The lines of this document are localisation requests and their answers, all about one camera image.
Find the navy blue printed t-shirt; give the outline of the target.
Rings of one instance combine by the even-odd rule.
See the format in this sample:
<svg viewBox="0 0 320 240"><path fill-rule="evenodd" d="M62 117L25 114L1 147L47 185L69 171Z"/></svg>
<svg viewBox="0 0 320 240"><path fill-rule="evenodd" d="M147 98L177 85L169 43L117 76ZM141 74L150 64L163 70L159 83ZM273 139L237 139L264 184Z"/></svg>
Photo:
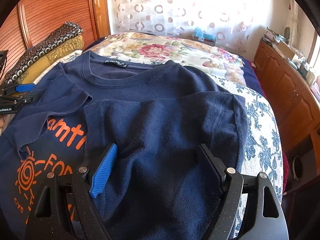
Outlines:
<svg viewBox="0 0 320 240"><path fill-rule="evenodd" d="M153 66L88 51L57 64L1 135L1 210L22 239L47 173L74 173L109 144L117 153L94 203L113 239L201 239L219 204L199 166L205 144L240 168L245 100L206 73L173 61Z"/></svg>

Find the mustard folded cloth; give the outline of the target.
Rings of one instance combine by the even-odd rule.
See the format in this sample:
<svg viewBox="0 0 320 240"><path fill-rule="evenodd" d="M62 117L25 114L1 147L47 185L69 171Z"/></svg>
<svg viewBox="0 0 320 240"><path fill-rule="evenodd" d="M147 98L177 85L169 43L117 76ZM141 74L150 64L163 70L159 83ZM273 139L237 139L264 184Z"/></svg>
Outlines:
<svg viewBox="0 0 320 240"><path fill-rule="evenodd" d="M25 52L14 66L14 73L6 77L7 83L11 80L19 84L34 83L39 81L58 63L66 63L76 56L81 55L84 40L81 35L62 42L59 46L40 56L37 61L31 60L31 53Z"/></svg>

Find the blue floral bed sheet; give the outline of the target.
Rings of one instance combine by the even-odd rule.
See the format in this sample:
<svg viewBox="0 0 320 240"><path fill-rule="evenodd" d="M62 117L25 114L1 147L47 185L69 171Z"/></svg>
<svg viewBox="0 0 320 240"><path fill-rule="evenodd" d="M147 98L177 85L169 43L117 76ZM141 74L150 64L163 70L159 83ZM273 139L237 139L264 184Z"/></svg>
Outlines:
<svg viewBox="0 0 320 240"><path fill-rule="evenodd" d="M284 164L278 126L271 105L263 96L258 83L240 85L222 77L210 76L214 82L229 92L245 98L248 133L244 161L240 173L256 176L264 172L282 201Z"/></svg>

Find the dark patterned folded cloth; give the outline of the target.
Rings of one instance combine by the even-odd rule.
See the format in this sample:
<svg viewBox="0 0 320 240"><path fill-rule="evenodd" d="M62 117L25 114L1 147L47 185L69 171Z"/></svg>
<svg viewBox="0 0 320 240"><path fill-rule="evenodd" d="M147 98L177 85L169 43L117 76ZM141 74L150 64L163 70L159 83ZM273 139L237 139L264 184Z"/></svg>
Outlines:
<svg viewBox="0 0 320 240"><path fill-rule="evenodd" d="M26 50L27 52L31 53L31 57L33 58L31 60L31 63L33 63L33 60L37 61L37 59L40 56L43 56L44 54L53 50L54 48L59 46L62 42L65 42L71 38L77 37L78 35L82 35L82 32L83 32L83 29L78 24L74 22L64 23L63 25L58 27L56 30L54 30L51 34L49 34L49 36L47 36L43 41ZM14 66L5 73L4 77L2 78L3 84L7 83L6 77L10 77L10 74L14 73L15 71Z"/></svg>

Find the colourful floral quilt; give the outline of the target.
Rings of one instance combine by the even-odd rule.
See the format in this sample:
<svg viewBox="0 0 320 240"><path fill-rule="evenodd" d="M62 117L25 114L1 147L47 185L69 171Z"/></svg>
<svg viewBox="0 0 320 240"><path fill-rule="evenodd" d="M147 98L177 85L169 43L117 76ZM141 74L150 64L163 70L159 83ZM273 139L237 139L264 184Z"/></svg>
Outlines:
<svg viewBox="0 0 320 240"><path fill-rule="evenodd" d="M164 64L171 60L247 85L240 56L192 40L130 32L110 35L90 50L101 56L143 64Z"/></svg>

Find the wooden headboard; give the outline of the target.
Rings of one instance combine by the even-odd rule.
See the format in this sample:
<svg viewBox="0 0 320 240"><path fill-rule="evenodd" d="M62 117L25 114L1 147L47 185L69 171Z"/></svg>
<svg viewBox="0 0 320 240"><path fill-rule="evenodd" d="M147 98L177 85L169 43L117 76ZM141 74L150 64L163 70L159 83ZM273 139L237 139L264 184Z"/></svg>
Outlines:
<svg viewBox="0 0 320 240"><path fill-rule="evenodd" d="M1 76L65 22L80 25L85 46L111 33L107 0L17 0L13 5L1 25L1 50L8 52Z"/></svg>

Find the wooden side cabinet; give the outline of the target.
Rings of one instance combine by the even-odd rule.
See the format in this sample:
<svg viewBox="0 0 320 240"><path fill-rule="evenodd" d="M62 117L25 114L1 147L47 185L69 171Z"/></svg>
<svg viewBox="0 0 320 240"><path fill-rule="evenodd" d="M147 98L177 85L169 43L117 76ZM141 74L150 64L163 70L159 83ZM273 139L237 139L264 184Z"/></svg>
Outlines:
<svg viewBox="0 0 320 240"><path fill-rule="evenodd" d="M281 145L292 161L312 148L311 133L319 131L319 104L308 84L275 49L260 40L254 56L255 73L269 101Z"/></svg>

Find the cardboard box on cabinet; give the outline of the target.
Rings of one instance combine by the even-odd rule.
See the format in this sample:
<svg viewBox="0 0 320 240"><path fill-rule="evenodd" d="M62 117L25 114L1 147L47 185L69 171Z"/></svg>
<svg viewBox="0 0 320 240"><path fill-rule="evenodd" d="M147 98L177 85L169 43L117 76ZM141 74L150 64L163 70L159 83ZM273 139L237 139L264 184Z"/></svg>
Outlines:
<svg viewBox="0 0 320 240"><path fill-rule="evenodd" d="M295 57L294 51L283 41L277 44L277 50L290 61Z"/></svg>

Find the blue item by curtain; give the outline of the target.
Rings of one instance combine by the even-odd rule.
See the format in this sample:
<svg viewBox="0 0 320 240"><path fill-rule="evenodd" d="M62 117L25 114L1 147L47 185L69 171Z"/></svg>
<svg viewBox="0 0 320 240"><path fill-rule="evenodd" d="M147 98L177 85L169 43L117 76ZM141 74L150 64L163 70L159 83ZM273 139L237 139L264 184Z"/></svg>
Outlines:
<svg viewBox="0 0 320 240"><path fill-rule="evenodd" d="M199 27L196 27L194 29L194 32L192 34L192 38L195 41L208 41L208 42L215 42L216 41L216 37L214 35L211 34L207 34L204 30L202 30Z"/></svg>

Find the sheer circle-patterned curtain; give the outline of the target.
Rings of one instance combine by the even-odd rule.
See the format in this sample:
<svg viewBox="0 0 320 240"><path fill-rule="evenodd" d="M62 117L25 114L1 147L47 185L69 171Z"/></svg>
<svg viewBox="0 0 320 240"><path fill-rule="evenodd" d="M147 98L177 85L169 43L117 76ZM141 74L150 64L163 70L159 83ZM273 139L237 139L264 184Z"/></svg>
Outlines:
<svg viewBox="0 0 320 240"><path fill-rule="evenodd" d="M268 20L271 0L108 0L108 6L116 32L191 39L200 31L218 46L246 54Z"/></svg>

